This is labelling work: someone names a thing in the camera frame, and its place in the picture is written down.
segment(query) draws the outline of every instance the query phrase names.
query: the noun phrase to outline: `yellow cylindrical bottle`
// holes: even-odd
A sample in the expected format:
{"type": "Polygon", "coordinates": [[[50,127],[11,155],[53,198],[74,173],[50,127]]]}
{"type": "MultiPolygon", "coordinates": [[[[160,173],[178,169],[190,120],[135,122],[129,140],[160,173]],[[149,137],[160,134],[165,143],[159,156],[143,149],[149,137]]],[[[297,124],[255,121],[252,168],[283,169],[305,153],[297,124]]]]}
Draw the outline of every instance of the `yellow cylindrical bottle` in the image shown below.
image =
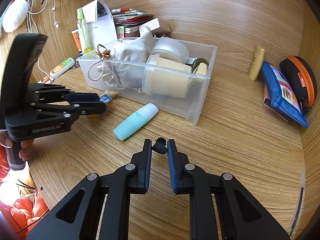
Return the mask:
{"type": "Polygon", "coordinates": [[[260,46],[257,47],[256,53],[254,54],[254,59],[252,62],[251,69],[249,71],[249,78],[252,81],[256,81],[257,77],[259,75],[263,60],[264,60],[264,54],[266,50],[261,48],[260,46]]]}

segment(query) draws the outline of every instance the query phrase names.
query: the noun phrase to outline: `fingernail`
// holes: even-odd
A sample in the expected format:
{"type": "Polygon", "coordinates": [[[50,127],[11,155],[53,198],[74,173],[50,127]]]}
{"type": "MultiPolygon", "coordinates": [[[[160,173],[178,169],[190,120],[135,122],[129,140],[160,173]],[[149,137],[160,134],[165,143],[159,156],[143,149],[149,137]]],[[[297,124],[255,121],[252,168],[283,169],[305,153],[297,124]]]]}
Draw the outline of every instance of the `fingernail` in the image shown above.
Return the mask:
{"type": "Polygon", "coordinates": [[[12,141],[11,141],[9,138],[7,138],[7,139],[4,141],[4,144],[5,144],[5,146],[8,147],[8,148],[11,148],[11,147],[12,147],[12,141]]]}

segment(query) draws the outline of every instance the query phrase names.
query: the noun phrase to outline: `triangular cutout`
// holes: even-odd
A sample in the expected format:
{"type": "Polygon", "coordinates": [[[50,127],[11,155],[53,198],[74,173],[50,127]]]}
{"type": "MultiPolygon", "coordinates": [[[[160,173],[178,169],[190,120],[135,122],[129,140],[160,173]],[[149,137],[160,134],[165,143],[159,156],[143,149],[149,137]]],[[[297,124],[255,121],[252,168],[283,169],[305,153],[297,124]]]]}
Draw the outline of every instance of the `triangular cutout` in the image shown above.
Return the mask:
{"type": "Polygon", "coordinates": [[[56,218],[72,224],[77,216],[85,190],[79,190],[56,214],[56,218]]]}
{"type": "Polygon", "coordinates": [[[238,189],[235,191],[235,196],[239,204],[240,212],[244,222],[250,223],[261,218],[260,212],[252,205],[252,203],[238,189]]]}

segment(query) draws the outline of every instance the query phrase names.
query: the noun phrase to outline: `human hand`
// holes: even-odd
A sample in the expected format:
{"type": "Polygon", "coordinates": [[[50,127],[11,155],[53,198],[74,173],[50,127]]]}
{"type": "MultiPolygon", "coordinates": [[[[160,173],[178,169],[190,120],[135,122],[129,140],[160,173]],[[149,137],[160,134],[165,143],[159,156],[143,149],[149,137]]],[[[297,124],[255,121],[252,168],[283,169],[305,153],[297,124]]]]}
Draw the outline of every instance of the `human hand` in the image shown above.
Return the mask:
{"type": "MultiPolygon", "coordinates": [[[[21,142],[22,149],[19,152],[19,157],[22,160],[27,161],[28,159],[30,159],[33,141],[34,141],[34,139],[21,142]]],[[[2,145],[5,148],[12,147],[12,141],[6,132],[0,131],[0,145],[2,145]]]]}

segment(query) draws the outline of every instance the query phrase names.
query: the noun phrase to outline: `clear plastic box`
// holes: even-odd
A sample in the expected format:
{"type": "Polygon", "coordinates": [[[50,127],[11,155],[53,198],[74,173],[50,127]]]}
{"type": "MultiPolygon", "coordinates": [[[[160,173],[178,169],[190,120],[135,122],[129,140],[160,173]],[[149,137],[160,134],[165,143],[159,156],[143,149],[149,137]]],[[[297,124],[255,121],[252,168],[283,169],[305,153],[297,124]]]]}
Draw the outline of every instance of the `clear plastic box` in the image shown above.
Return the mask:
{"type": "MultiPolygon", "coordinates": [[[[111,42],[105,45],[105,47],[111,50],[117,42],[118,41],[111,42]]],[[[89,67],[100,60],[100,58],[95,55],[96,51],[91,51],[85,56],[79,57],[77,60],[90,87],[117,91],[121,97],[129,98],[143,104],[153,103],[159,109],[185,117],[188,121],[193,122],[193,125],[197,125],[209,86],[217,46],[204,45],[191,41],[180,42],[188,48],[189,57],[205,58],[209,62],[206,75],[192,74],[144,63],[105,60],[104,62],[109,66],[116,67],[119,66],[119,64],[125,64],[127,68],[132,68],[134,71],[142,71],[144,73],[140,87],[117,89],[106,85],[102,78],[98,81],[89,79],[89,67]]],[[[95,79],[100,76],[101,73],[98,70],[99,65],[100,64],[97,64],[91,68],[91,78],[95,79]]]]}

